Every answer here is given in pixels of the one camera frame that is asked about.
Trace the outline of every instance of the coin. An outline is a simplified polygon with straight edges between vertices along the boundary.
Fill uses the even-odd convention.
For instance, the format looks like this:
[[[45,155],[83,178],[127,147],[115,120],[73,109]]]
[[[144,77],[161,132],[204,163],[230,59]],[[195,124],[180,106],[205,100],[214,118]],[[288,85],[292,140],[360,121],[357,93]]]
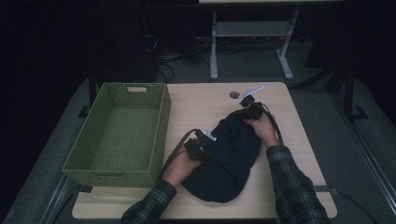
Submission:
[[[237,91],[231,91],[230,92],[230,97],[233,98],[233,99],[238,99],[240,95],[241,94],[239,92],[237,92]]]

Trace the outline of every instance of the black cloth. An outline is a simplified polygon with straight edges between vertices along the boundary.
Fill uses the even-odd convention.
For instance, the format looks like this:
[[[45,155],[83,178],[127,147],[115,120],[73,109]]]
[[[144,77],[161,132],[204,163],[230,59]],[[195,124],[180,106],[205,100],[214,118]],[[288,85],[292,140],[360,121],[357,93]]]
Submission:
[[[222,119],[212,135],[217,137],[216,142],[204,150],[213,159],[194,169],[182,185],[204,201],[227,203],[239,195],[248,181],[261,140],[235,112]]]

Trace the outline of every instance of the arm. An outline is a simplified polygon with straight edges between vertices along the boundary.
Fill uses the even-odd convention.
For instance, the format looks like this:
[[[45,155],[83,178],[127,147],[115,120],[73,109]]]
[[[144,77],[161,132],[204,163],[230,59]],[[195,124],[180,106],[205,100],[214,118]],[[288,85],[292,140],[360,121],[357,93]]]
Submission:
[[[276,195],[276,211],[282,223],[330,223],[314,185],[297,167],[290,150],[281,146],[271,121],[262,115],[259,120],[246,120],[267,146]]]
[[[190,160],[185,150],[184,146],[178,150],[177,153],[180,154],[169,164],[163,174],[163,179],[150,190],[146,197],[125,211],[120,221],[121,224],[151,224],[160,219],[163,211],[177,194],[176,187],[190,175],[195,167],[201,164],[200,161]]]

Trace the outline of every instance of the plaid sleeve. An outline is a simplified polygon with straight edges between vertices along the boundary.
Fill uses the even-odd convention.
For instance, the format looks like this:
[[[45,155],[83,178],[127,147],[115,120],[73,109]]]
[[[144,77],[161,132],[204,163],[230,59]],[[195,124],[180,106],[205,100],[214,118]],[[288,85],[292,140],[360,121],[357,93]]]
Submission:
[[[176,193],[176,189],[171,184],[160,180],[142,201],[125,211],[120,224],[156,223]]]
[[[311,179],[297,167],[283,146],[266,151],[276,195],[276,211],[282,223],[330,223]]]

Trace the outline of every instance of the table surface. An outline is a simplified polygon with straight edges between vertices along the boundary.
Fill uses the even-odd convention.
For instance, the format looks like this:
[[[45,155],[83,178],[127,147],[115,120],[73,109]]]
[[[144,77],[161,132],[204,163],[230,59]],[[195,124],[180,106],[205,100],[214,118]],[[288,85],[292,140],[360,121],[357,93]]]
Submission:
[[[213,130],[221,119],[240,109],[240,100],[230,98],[231,91],[252,90],[256,102],[268,106],[276,116],[285,146],[288,146],[300,169],[315,186],[326,182],[305,134],[289,91],[285,84],[267,83],[206,83],[168,85],[172,107],[166,136],[164,161],[182,136],[191,129]],[[120,218],[132,204],[142,200],[149,189],[94,187],[91,193],[81,192],[73,209],[75,218]],[[317,192],[329,217],[337,210],[329,192]],[[262,146],[259,158],[241,194],[229,203],[204,202],[179,186],[177,195],[162,216],[168,218],[277,218],[275,195]]]

